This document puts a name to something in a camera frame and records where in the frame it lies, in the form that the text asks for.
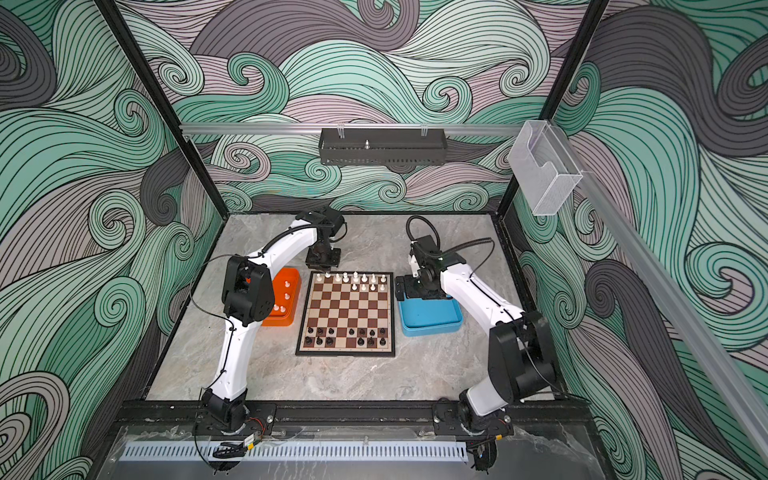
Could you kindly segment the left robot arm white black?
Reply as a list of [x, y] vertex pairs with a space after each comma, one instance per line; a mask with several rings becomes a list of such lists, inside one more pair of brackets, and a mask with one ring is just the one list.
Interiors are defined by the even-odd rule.
[[239, 431], [248, 418], [247, 368], [255, 336], [275, 305], [274, 278], [303, 251], [313, 268], [338, 265], [340, 250], [332, 243], [344, 225], [342, 213], [329, 206], [301, 212], [262, 248], [228, 258], [222, 287], [225, 338], [215, 377], [201, 398], [223, 431]]

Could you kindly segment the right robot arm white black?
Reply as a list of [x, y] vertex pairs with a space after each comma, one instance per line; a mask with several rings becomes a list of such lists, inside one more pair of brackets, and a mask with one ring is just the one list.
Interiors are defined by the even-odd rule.
[[558, 366], [549, 322], [494, 291], [479, 277], [479, 268], [460, 255], [495, 246], [495, 240], [481, 237], [444, 249], [434, 224], [421, 215], [408, 217], [405, 232], [411, 273], [401, 278], [402, 297], [455, 300], [487, 335], [486, 377], [459, 396], [463, 427], [476, 434], [506, 406], [553, 389]]

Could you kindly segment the brown cream chess board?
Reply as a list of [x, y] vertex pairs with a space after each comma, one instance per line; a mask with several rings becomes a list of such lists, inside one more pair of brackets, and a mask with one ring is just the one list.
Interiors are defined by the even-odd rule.
[[395, 357], [395, 303], [391, 272], [313, 271], [295, 354]]

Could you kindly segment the blue plastic tray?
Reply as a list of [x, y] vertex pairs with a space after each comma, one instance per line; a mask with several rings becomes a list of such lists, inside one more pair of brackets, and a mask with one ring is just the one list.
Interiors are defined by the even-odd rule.
[[413, 284], [410, 275], [395, 278], [395, 298], [404, 335], [419, 337], [459, 331], [464, 323], [459, 303], [450, 297], [417, 296]]

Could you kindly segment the orange plastic tray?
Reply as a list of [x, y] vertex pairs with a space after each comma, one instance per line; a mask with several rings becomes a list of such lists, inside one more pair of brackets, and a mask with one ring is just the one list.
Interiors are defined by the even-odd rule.
[[301, 277], [296, 268], [284, 267], [272, 281], [275, 302], [272, 312], [262, 322], [264, 327], [288, 327], [295, 318]]

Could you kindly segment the aluminium rail back wall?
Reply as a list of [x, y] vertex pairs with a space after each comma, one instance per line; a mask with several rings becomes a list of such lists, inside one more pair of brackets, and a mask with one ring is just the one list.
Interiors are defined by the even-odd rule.
[[319, 135], [323, 129], [344, 134], [352, 129], [443, 130], [447, 136], [507, 137], [517, 135], [522, 124], [403, 124], [403, 123], [280, 123], [280, 122], [194, 122], [181, 123], [183, 135]]

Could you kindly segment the aluminium rail wall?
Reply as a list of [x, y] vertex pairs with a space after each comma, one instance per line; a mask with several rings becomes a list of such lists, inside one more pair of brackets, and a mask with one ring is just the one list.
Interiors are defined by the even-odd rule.
[[181, 123], [183, 135], [319, 135], [323, 129], [344, 134], [352, 129], [443, 130], [447, 136], [507, 137], [517, 135], [522, 124], [403, 124], [403, 123], [280, 123], [280, 122], [194, 122]]
[[625, 175], [616, 165], [605, 171], [588, 162], [562, 128], [550, 122], [546, 126], [552, 131], [554, 144], [565, 150], [569, 168], [582, 176], [579, 185], [584, 195], [648, 287], [659, 310], [686, 343], [753, 448], [766, 460], [767, 406], [638, 233], [635, 215], [640, 208], [634, 205]]

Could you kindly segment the clear acrylic wall holder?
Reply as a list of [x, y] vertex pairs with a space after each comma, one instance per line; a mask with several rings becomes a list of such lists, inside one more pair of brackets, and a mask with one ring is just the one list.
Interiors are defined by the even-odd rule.
[[554, 216], [583, 178], [565, 132], [546, 120], [521, 127], [508, 163], [534, 216]]

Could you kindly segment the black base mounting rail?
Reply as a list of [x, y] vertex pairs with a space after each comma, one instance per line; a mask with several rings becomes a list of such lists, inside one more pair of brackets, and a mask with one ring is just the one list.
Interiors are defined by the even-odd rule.
[[[246, 400], [239, 408], [246, 424], [273, 426], [426, 426], [439, 429], [457, 425], [470, 415], [470, 407], [458, 400], [302, 401]], [[508, 405], [493, 413], [501, 423], [589, 421], [587, 404], [579, 400], [534, 400]], [[118, 411], [119, 423], [213, 422], [212, 410], [199, 401], [126, 401]]]

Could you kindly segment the aluminium rail right wall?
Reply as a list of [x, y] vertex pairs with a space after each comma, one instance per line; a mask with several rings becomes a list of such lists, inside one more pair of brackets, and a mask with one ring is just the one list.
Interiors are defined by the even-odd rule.
[[569, 168], [582, 176], [579, 185], [584, 195], [648, 287], [659, 310], [686, 343], [753, 448], [766, 460], [767, 406], [638, 233], [635, 215], [640, 208], [634, 205], [625, 175], [616, 165], [605, 171], [588, 162], [562, 128], [550, 122], [546, 126], [552, 131], [554, 144], [565, 150]]

